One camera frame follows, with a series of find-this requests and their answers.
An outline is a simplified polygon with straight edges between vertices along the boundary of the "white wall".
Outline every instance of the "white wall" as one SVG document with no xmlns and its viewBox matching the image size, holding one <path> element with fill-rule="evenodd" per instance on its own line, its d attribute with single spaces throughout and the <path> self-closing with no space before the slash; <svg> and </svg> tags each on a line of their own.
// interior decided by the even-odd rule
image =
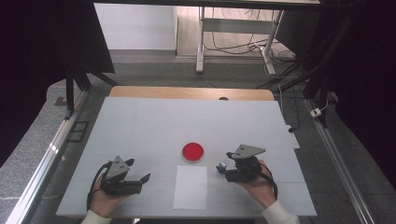
<svg viewBox="0 0 396 224">
<path fill-rule="evenodd" d="M 176 49 L 175 7 L 94 5 L 109 49 Z"/>
</svg>

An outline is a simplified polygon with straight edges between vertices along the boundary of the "hand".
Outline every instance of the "hand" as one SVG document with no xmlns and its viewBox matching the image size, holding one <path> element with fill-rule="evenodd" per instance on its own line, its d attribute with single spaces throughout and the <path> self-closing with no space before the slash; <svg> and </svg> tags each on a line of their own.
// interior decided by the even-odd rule
<svg viewBox="0 0 396 224">
<path fill-rule="evenodd" d="M 259 163 L 266 167 L 263 160 L 259 160 Z M 265 167 L 262 167 L 262 173 L 272 177 L 270 171 L 267 170 Z M 257 202 L 259 202 L 264 208 L 268 208 L 269 206 L 271 206 L 271 204 L 276 202 L 272 185 L 260 176 L 250 182 L 238 182 L 236 184 L 246 189 L 250 196 Z"/>
<path fill-rule="evenodd" d="M 117 204 L 130 195 L 107 195 L 102 189 L 100 189 L 102 177 L 103 175 L 99 176 L 99 178 L 96 180 L 95 186 L 93 187 L 90 210 L 101 217 L 108 217 L 116 208 Z"/>
</svg>

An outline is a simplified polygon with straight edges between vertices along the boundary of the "person's right hand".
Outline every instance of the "person's right hand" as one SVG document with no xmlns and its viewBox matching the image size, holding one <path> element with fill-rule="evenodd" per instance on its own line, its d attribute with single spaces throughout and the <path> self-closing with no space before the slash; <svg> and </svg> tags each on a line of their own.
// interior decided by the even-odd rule
<svg viewBox="0 0 396 224">
<path fill-rule="evenodd" d="M 266 167 L 263 160 L 259 160 L 259 163 Z M 265 167 L 262 167 L 262 173 L 272 178 L 270 171 Z M 268 208 L 271 204 L 276 202 L 273 187 L 266 179 L 260 176 L 250 182 L 238 182 L 236 184 L 246 189 L 250 196 L 259 202 L 264 208 Z"/>
</svg>

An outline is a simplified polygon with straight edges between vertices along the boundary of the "red round object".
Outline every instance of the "red round object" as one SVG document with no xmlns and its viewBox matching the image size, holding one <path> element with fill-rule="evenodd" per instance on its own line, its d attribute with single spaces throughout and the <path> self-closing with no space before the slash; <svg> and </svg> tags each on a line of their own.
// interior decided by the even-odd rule
<svg viewBox="0 0 396 224">
<path fill-rule="evenodd" d="M 190 162 L 198 162 L 204 155 L 204 149 L 198 143 L 188 143 L 183 147 L 183 157 Z"/>
</svg>

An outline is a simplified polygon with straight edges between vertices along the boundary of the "person's left hand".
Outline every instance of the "person's left hand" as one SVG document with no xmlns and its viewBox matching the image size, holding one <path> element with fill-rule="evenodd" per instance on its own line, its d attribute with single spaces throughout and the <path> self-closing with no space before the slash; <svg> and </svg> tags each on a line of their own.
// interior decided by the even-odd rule
<svg viewBox="0 0 396 224">
<path fill-rule="evenodd" d="M 122 200 L 129 197 L 130 195 L 107 195 L 102 189 L 100 189 L 102 177 L 103 175 L 99 176 L 99 178 L 96 180 L 95 186 L 93 187 L 90 210 L 98 216 L 108 217 L 117 207 L 117 204 L 119 204 Z"/>
</svg>

